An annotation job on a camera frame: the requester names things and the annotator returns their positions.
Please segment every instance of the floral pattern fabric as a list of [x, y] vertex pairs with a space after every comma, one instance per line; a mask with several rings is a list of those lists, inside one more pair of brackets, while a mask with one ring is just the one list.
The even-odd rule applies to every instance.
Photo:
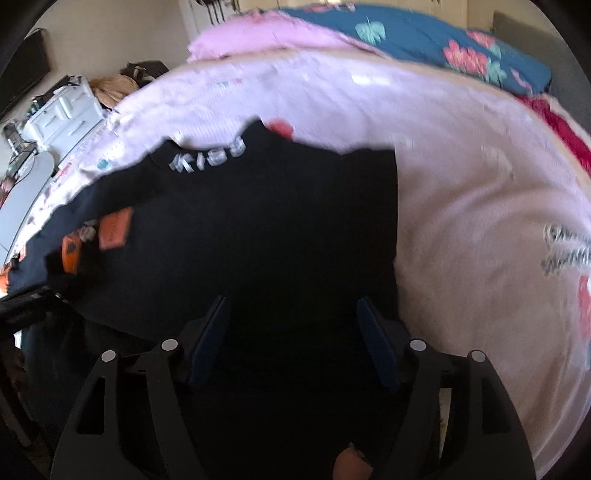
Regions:
[[542, 93], [550, 69], [478, 30], [435, 17], [377, 5], [317, 5], [283, 13], [362, 40], [398, 60], [453, 69], [515, 95]]

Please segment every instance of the white desk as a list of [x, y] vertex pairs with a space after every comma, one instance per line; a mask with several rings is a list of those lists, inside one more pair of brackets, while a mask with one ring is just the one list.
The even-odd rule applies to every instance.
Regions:
[[54, 159], [50, 153], [34, 156], [29, 172], [13, 187], [6, 202], [0, 208], [0, 262], [6, 263], [12, 244], [23, 227], [33, 203], [41, 189], [51, 179]]

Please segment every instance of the white drawer unit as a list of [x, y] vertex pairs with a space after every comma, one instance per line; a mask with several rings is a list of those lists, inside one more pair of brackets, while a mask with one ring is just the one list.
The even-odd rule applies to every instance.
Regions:
[[104, 118], [88, 82], [79, 79], [79, 85], [57, 90], [21, 133], [23, 139], [37, 142], [39, 151], [51, 152], [56, 165]]
[[42, 143], [58, 130], [65, 128], [69, 121], [70, 119], [61, 107], [60, 102], [52, 102], [47, 105], [47, 108], [38, 112], [37, 119], [30, 125], [30, 132], [26, 132], [25, 135], [34, 137], [37, 143]]
[[66, 115], [74, 118], [79, 113], [86, 110], [88, 105], [94, 100], [92, 91], [88, 91], [83, 85], [77, 87], [68, 87], [59, 97], [59, 101], [66, 111]]
[[103, 119], [102, 109], [94, 104], [87, 105], [76, 118], [68, 122], [67, 128], [56, 133], [44, 146], [59, 164], [66, 155]]

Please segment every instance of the orange label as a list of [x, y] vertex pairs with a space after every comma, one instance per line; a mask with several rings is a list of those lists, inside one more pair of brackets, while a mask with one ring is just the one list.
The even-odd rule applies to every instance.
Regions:
[[8, 273], [12, 267], [10, 264], [6, 264], [0, 270], [0, 292], [8, 293]]
[[133, 208], [127, 207], [100, 220], [99, 248], [101, 250], [113, 250], [125, 246], [133, 213]]
[[61, 263], [65, 273], [77, 275], [81, 251], [82, 240], [76, 232], [64, 237], [61, 242]]

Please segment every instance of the drawer handle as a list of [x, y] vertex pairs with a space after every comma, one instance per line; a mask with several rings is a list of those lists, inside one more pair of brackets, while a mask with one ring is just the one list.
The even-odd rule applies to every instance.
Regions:
[[45, 125], [43, 125], [43, 128], [47, 128], [49, 127], [55, 120], [57, 120], [57, 115], [52, 116]]
[[80, 100], [82, 97], [85, 97], [86, 94], [84, 92], [82, 92], [80, 95], [78, 95], [76, 98], [74, 98], [72, 100], [72, 102], [77, 102], [78, 100]]
[[72, 130], [70, 133], [68, 133], [68, 137], [71, 137], [72, 135], [74, 135], [80, 128], [82, 128], [84, 126], [85, 123], [86, 123], [86, 120], [82, 120], [82, 122], [80, 122], [74, 130]]

